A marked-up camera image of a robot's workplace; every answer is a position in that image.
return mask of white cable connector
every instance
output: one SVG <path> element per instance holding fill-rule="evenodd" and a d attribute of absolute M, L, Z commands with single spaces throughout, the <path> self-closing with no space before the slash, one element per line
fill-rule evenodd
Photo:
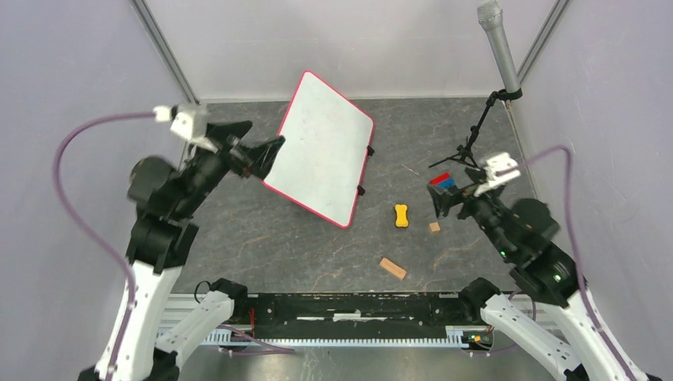
<path fill-rule="evenodd" d="M 204 105 L 186 103 L 178 105 L 178 113 L 172 117 L 172 108 L 157 106 L 153 109 L 157 123 L 171 121 L 171 132 L 189 144 L 217 152 L 217 147 L 206 137 L 208 111 Z"/>
<path fill-rule="evenodd" d="M 171 107 L 169 106 L 157 106 L 154 109 L 154 121 L 157 123 L 165 123 L 167 121 L 172 121 L 171 117 Z"/>
<path fill-rule="evenodd" d="M 484 167 L 484 170 L 486 171 L 486 182 L 477 187 L 477 190 L 475 190 L 475 197 L 479 197 L 487 191 L 502 187 L 505 183 L 519 177 L 521 175 L 519 170 L 511 171 L 504 175 L 498 175 L 499 172 L 514 168 L 517 165 L 517 161 L 512 159 L 507 152 L 499 153 L 486 159 L 486 166 Z"/>

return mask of red block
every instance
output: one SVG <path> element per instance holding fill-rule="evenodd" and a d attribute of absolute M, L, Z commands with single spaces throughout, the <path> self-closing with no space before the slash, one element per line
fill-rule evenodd
<path fill-rule="evenodd" d="M 449 175 L 448 172 L 444 172 L 443 174 L 441 174 L 441 175 L 437 176 L 436 178 L 430 180 L 430 183 L 432 185 L 437 185 L 437 184 L 441 183 L 442 181 L 444 181 L 446 179 L 449 179 L 450 177 L 451 177 L 451 175 Z"/>

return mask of small wooden cube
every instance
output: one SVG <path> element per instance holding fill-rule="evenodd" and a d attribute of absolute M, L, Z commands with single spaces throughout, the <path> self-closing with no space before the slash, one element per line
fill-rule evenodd
<path fill-rule="evenodd" d="M 430 225 L 428 225 L 428 229 L 430 229 L 431 233 L 437 233 L 441 230 L 440 224 L 438 224 L 437 222 L 431 222 Z"/>

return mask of dark gray tabletop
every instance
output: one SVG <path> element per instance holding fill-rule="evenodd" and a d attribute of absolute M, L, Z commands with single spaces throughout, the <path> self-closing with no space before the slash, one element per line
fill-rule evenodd
<path fill-rule="evenodd" d="M 340 229 L 268 190 L 258 179 L 227 176 L 195 216 L 201 227 L 174 292 L 191 292 L 196 283 L 224 277 L 251 292 L 304 291 L 457 291 L 482 276 L 504 290 L 513 289 L 509 267 L 473 221 L 458 221 L 457 211 L 436 221 L 425 184 L 444 171 L 467 185 L 463 168 L 453 162 L 428 169 L 451 155 L 479 119 L 483 98 L 387 99 L 355 101 L 375 121 L 363 187 L 353 223 Z M 287 102 L 213 105 L 213 118 L 249 119 L 246 140 L 273 137 Z M 474 146 L 477 158 L 507 151 L 521 158 L 504 107 L 497 104 Z M 513 181 L 505 203 L 531 197 L 526 175 Z M 409 206 L 410 226 L 394 226 L 393 207 Z M 400 281 L 379 266 L 386 257 L 407 273 Z"/>

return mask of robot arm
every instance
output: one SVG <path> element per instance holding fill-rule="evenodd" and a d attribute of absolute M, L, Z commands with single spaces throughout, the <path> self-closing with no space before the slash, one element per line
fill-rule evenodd
<path fill-rule="evenodd" d="M 579 291 L 575 261 L 551 242 L 560 226 L 551 217 L 548 207 L 535 199 L 518 200 L 511 209 L 500 202 L 503 185 L 516 178 L 518 171 L 509 171 L 504 176 L 498 176 L 498 173 L 516 167 L 517 163 L 504 153 L 486 160 L 485 165 L 483 170 L 466 169 L 475 183 L 465 188 L 442 189 L 428 185 L 436 215 L 446 217 L 451 207 L 462 204 L 458 218 L 474 218 L 504 261 L 513 265 L 510 275 L 516 284 L 552 317 L 570 346 L 516 310 L 485 279 L 475 280 L 460 292 L 469 315 L 503 331 L 555 379 L 629 379 L 602 337 L 603 333 L 614 345 L 614 351 L 621 354 L 636 380 L 657 380 L 646 375 L 628 358 L 596 307 L 593 308 L 603 327 L 602 332 L 589 319 Z M 595 306 L 588 289 L 587 296 Z"/>
<path fill-rule="evenodd" d="M 128 197 L 137 205 L 137 221 L 126 257 L 137 280 L 137 300 L 116 367 L 108 369 L 108 364 L 128 305 L 126 296 L 100 360 L 80 373 L 80 381 L 176 381 L 180 368 L 208 333 L 245 313 L 239 302 L 247 288 L 219 279 L 195 310 L 156 338 L 161 314 L 198 231 L 190 221 L 192 215 L 229 171 L 240 177 L 266 177 L 285 139 L 276 137 L 248 147 L 240 139 L 252 127 L 250 121 L 209 123 L 202 106 L 160 106 L 155 113 L 157 121 L 172 121 L 171 131 L 196 149 L 181 171 L 156 156 L 142 159 L 133 168 Z"/>

